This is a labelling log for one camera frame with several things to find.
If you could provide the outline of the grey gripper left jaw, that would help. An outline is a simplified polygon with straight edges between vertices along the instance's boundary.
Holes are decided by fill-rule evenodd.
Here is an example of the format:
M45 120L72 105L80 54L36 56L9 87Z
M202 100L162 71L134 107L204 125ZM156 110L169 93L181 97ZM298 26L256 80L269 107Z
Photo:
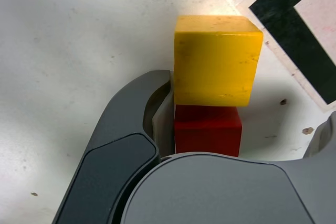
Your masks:
M103 111L54 223L120 223L137 183L161 161L152 119L171 89L168 70L129 82Z

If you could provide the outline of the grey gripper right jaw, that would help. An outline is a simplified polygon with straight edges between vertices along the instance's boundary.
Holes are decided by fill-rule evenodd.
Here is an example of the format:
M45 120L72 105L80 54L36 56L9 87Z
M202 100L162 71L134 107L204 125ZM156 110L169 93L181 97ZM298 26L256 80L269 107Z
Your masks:
M317 128L313 156L253 162L178 154L133 190L122 223L335 223L335 114Z

